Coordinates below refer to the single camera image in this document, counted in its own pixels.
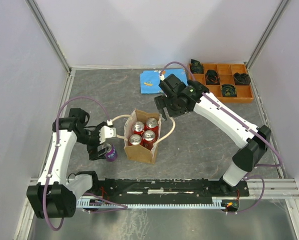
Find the purple soda can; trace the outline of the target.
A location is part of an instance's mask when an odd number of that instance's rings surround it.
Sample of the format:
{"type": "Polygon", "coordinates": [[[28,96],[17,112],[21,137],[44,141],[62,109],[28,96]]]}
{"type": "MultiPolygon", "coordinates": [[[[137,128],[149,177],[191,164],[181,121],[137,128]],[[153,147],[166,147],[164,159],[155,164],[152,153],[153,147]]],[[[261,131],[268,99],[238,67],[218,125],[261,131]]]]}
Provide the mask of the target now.
{"type": "Polygon", "coordinates": [[[114,162],[118,157],[118,153],[116,151],[115,146],[112,144],[112,150],[106,150],[105,151],[105,159],[108,162],[114,162]]]}

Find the red cola can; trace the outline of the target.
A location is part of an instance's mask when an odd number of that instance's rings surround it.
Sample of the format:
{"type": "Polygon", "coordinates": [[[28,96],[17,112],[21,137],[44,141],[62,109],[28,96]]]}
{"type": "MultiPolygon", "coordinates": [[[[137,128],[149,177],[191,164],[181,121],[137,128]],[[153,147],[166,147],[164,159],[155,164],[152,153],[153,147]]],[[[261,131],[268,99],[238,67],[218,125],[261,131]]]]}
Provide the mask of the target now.
{"type": "Polygon", "coordinates": [[[132,132],[135,135],[143,136],[145,132],[145,124],[141,121],[136,121],[132,126],[132,132]]]}
{"type": "Polygon", "coordinates": [[[150,117],[147,119],[145,129],[153,131],[156,135],[159,133],[159,123],[156,118],[150,117]]]}
{"type": "Polygon", "coordinates": [[[139,134],[133,134],[130,136],[128,140],[129,146],[142,146],[143,145],[143,137],[139,134]]]}
{"type": "Polygon", "coordinates": [[[153,145],[157,139],[155,132],[152,130],[146,130],[143,133],[142,138],[143,138],[143,146],[148,150],[151,150],[153,148],[153,145]]]}

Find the canvas bag with cat print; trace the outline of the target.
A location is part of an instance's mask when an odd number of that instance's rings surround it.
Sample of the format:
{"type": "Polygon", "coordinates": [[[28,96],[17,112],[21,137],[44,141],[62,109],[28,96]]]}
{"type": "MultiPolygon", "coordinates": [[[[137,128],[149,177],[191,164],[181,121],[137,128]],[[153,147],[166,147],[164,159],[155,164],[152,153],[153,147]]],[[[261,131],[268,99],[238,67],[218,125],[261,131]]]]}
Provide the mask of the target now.
{"type": "Polygon", "coordinates": [[[149,113],[142,110],[134,109],[132,113],[118,115],[111,121],[112,123],[114,123],[115,121],[122,118],[126,119],[123,128],[124,133],[123,135],[117,136],[117,138],[124,141],[124,151],[126,153],[127,159],[135,162],[155,164],[158,155],[158,145],[173,133],[176,128],[175,120],[172,117],[169,118],[172,122],[172,127],[168,133],[166,133],[165,135],[161,135],[162,118],[158,112],[149,113]],[[149,118],[155,118],[158,121],[158,137],[154,143],[150,143],[152,148],[148,149],[146,146],[144,146],[144,143],[132,145],[130,143],[130,138],[134,134],[132,128],[133,124],[137,121],[145,124],[149,118]]]}

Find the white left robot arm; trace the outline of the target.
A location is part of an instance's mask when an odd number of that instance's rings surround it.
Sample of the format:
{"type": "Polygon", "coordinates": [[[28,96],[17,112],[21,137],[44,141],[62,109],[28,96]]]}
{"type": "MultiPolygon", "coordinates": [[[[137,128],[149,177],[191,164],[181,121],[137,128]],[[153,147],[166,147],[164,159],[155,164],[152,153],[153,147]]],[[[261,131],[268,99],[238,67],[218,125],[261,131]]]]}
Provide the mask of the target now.
{"type": "Polygon", "coordinates": [[[36,185],[27,188],[26,196],[39,219],[71,218],[76,203],[86,192],[95,195],[100,182],[94,170],[79,171],[74,180],[67,180],[70,156],[76,143],[86,146],[91,161],[104,159],[106,139],[116,136],[112,120],[88,128],[90,114],[71,108],[67,117],[52,124],[52,145],[45,168],[36,185]]]}

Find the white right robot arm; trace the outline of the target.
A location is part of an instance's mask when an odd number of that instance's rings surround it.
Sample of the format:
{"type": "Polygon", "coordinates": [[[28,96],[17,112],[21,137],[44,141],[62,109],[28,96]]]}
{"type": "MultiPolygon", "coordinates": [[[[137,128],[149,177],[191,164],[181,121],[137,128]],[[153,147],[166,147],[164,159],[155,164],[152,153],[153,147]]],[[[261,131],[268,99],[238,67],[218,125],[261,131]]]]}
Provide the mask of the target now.
{"type": "Polygon", "coordinates": [[[271,130],[265,125],[258,127],[237,115],[198,81],[184,83],[174,74],[161,75],[158,86],[163,94],[155,97],[154,101],[164,119],[194,112],[221,129],[239,148],[218,184],[223,195],[233,194],[239,181],[267,152],[271,130]]]}

